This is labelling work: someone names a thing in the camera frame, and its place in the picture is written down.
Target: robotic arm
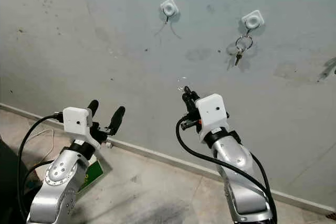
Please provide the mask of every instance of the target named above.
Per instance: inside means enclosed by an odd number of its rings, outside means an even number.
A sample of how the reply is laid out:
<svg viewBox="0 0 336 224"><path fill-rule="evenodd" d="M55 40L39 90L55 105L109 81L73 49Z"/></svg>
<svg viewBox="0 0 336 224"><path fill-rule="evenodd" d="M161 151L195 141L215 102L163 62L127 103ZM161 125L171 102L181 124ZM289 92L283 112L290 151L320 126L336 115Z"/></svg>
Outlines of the robotic arm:
<svg viewBox="0 0 336 224"><path fill-rule="evenodd" d="M57 114L57 119L64 123L64 131L74 141L64 147L60 155L47 168L43 185L35 196L27 218L28 224L67 223L75 206L76 192L84 182L89 166L88 160L108 135L115 135L125 113L119 107L108 127L100 128L92 122L98 108L94 100L87 109L68 107Z"/></svg>
<svg viewBox="0 0 336 224"><path fill-rule="evenodd" d="M176 125L177 139L189 153L216 163L225 183L225 196L233 222L277 223L266 173L258 159L241 144L238 134L229 132L229 115L223 98L212 94L200 99L195 91L185 87L182 99L188 113ZM182 130L196 126L199 139L208 145L214 158L189 149L180 137L180 126ZM262 171L266 187L254 178L253 160Z"/></svg>

